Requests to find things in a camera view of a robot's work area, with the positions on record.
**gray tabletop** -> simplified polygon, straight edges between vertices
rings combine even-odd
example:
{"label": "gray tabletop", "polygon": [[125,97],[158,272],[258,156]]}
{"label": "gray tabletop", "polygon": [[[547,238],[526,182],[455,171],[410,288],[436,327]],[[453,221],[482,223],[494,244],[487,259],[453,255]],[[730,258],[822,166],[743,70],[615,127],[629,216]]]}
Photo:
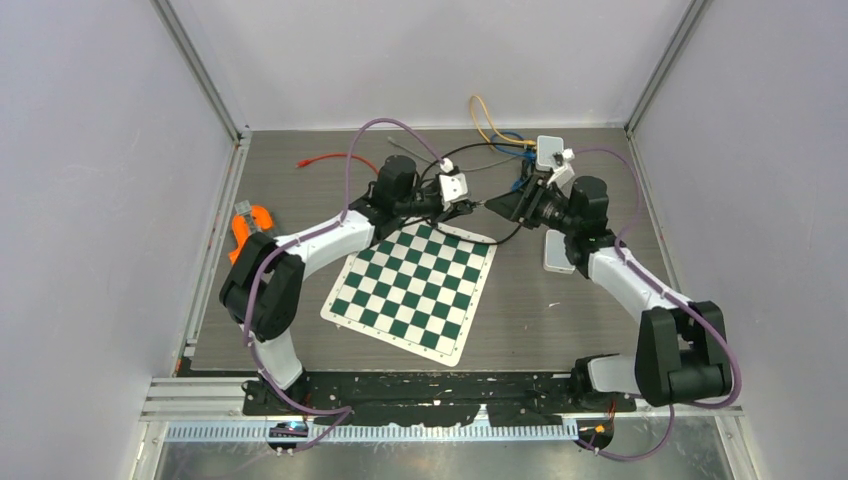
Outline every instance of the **gray tabletop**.
{"label": "gray tabletop", "polygon": [[[620,129],[534,130],[526,133],[556,135],[573,148],[604,147],[632,161]],[[356,153],[378,167],[392,154],[402,153],[386,141],[388,135],[416,151],[424,150],[398,131],[370,131]],[[473,130],[434,130],[424,135],[442,151],[481,138]],[[278,234],[294,233],[337,214],[343,204],[344,160],[328,159],[296,169],[297,161],[327,152],[345,151],[352,132],[258,132],[254,134],[236,201],[249,200],[266,207]],[[483,166],[505,159],[505,154],[482,147],[452,157],[461,168]],[[610,196],[610,227],[619,231],[636,212],[636,186],[629,170],[606,153],[585,153],[574,163],[578,175],[602,178]],[[514,161],[468,173],[474,199],[505,193],[518,177]],[[364,165],[352,165],[351,196],[364,193],[375,178]],[[450,222],[494,239],[514,228],[497,215],[479,209]],[[459,364],[452,370],[566,370],[580,357],[601,353],[632,353],[637,326],[602,288],[579,274],[563,275],[542,269],[545,229],[522,230],[498,247],[480,306]],[[626,238],[642,264],[666,280],[657,239],[647,212],[642,212]],[[252,370],[241,345],[239,328],[217,301],[230,269],[227,253],[235,247],[228,234],[215,273],[210,303],[200,331],[194,369]],[[354,331],[337,328],[319,315],[343,260],[313,274],[303,285],[292,335],[298,356],[308,370],[444,370],[441,364],[406,352]]]}

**white backdrop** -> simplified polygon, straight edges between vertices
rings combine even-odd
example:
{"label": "white backdrop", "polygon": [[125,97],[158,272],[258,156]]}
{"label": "white backdrop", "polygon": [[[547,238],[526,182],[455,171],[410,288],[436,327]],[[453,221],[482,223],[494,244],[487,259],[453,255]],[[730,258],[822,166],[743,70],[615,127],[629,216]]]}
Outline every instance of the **white backdrop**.
{"label": "white backdrop", "polygon": [[254,130],[621,126],[688,0],[176,0]]}
{"label": "white backdrop", "polygon": [[0,1],[0,477],[125,479],[232,142],[147,0]]}
{"label": "white backdrop", "polygon": [[848,4],[713,2],[636,138],[687,294],[724,311],[775,479],[846,478]]}

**chessboard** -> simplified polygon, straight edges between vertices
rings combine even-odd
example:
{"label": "chessboard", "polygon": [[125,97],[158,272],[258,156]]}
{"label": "chessboard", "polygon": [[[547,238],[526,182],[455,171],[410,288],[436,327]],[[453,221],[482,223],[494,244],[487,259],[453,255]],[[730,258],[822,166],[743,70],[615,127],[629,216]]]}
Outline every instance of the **chessboard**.
{"label": "chessboard", "polygon": [[[465,240],[492,239],[447,225]],[[456,366],[495,257],[495,245],[404,227],[350,255],[321,317],[447,366]]]}

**red cable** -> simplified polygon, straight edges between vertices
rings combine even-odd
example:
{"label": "red cable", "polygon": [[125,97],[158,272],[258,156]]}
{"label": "red cable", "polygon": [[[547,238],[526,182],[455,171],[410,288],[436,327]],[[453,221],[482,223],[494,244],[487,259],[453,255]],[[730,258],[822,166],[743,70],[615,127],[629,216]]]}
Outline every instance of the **red cable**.
{"label": "red cable", "polygon": [[[324,160],[325,158],[336,158],[336,157],[347,157],[347,153],[344,152],[335,152],[335,153],[327,153],[324,155],[318,155],[317,157],[307,158],[306,160],[301,160],[297,162],[297,168],[303,168],[310,163],[317,162],[318,160]],[[377,171],[377,167],[374,166],[373,163],[369,162],[367,159],[360,157],[359,155],[353,155],[353,158],[359,160],[360,162],[368,165],[371,170],[374,170],[375,174],[379,174]]]}

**white robotic arm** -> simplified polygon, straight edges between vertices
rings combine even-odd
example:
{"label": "white robotic arm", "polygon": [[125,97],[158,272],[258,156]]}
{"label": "white robotic arm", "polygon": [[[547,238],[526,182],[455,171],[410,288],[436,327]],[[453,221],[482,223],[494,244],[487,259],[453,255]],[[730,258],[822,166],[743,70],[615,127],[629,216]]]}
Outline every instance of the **white robotic arm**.
{"label": "white robotic arm", "polygon": [[[643,268],[637,269],[639,274],[634,272],[631,266],[636,260],[626,246],[620,246],[624,259],[616,250],[615,234],[607,228],[606,184],[594,177],[579,177],[570,196],[560,191],[561,180],[573,175],[568,163],[573,154],[561,144],[561,139],[552,143],[539,137],[538,168],[521,188],[485,205],[524,227],[546,225],[564,233],[568,260],[584,277],[609,291],[639,323],[636,356],[599,355],[577,361],[571,372],[577,393],[631,393],[659,406],[729,392],[732,380],[723,350],[668,300],[669,287]],[[412,160],[390,157],[378,180],[350,205],[343,220],[336,217],[273,240],[262,233],[248,238],[220,293],[221,303],[239,324],[243,324],[248,292],[260,263],[277,247],[297,242],[271,262],[274,274],[261,284],[250,323],[258,341],[257,354],[280,388],[289,388],[303,371],[289,326],[305,278],[383,240],[410,216],[443,221],[470,213],[474,204],[468,200],[465,177],[445,163],[438,181],[431,182],[427,190],[421,188],[420,180],[416,183]],[[338,227],[327,233],[310,235],[337,223]],[[693,303],[676,292],[673,295],[723,334],[718,307],[711,302]],[[678,337],[689,342],[690,348],[681,350]]]}

